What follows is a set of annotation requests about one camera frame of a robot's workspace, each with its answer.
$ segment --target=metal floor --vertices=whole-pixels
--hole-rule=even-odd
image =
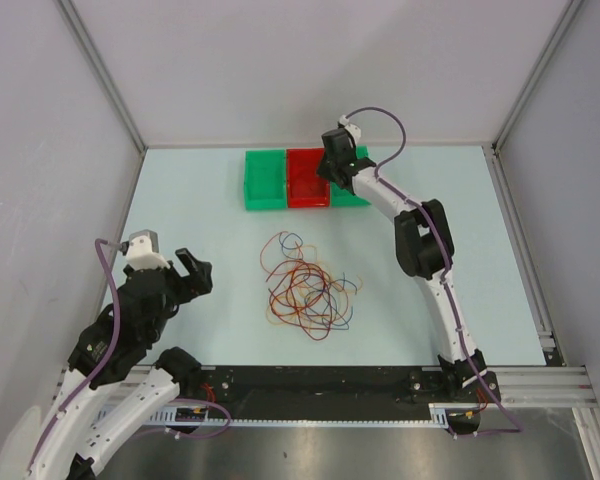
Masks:
[[[483,428],[506,426],[489,410]],[[210,440],[129,441],[98,477],[164,480],[591,479],[570,409],[518,410],[518,435],[453,439],[439,429],[230,429]]]

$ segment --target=gray wall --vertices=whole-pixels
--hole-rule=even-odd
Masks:
[[[503,161],[559,339],[600,401],[600,0],[585,5]]]
[[[0,1],[0,448],[48,409],[140,158],[54,2]]]

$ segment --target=white wall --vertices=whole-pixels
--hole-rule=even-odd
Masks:
[[[600,402],[600,0],[585,5],[503,161],[559,339]]]
[[[368,104],[412,142],[489,142],[566,3],[76,0],[150,146],[316,144]]]
[[[0,1],[0,448],[94,318],[139,164],[54,2]]]

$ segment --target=white table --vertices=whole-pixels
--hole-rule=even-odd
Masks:
[[[144,363],[172,346],[204,364],[435,365],[430,314],[415,282],[395,259],[393,225],[373,207],[248,212],[244,149],[149,150],[124,237],[158,232],[160,251],[188,247],[213,264],[213,292],[180,309]],[[391,148],[370,148],[382,160]],[[445,206],[456,245],[454,277],[478,348],[491,365],[544,364],[496,195],[479,147],[412,147],[385,175],[423,200]],[[268,292],[259,252],[289,230],[364,288],[348,331],[322,342],[265,318]],[[115,266],[118,282],[122,262]]]

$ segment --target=robotic arm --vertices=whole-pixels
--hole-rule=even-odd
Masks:
[[[469,333],[453,285],[453,239],[438,200],[422,202],[381,177],[368,158],[357,158],[360,129],[341,117],[339,128],[322,135],[324,157],[317,174],[369,201],[393,223],[396,257],[422,289],[438,334],[438,359],[452,392],[475,388],[487,373]]]
[[[181,393],[194,393],[200,385],[200,364],[182,349],[166,350],[146,381],[111,414],[91,425],[131,368],[160,339],[180,305],[212,289],[210,263],[197,260],[186,248],[179,249],[176,256],[188,272],[180,276],[173,263],[158,252],[154,232],[131,235],[122,251],[127,259],[127,279],[117,290],[118,341],[112,344],[116,326],[109,304],[80,334],[69,357],[60,392],[42,424],[28,479],[95,478],[113,453],[157,409]],[[101,367],[110,348],[113,351]]]

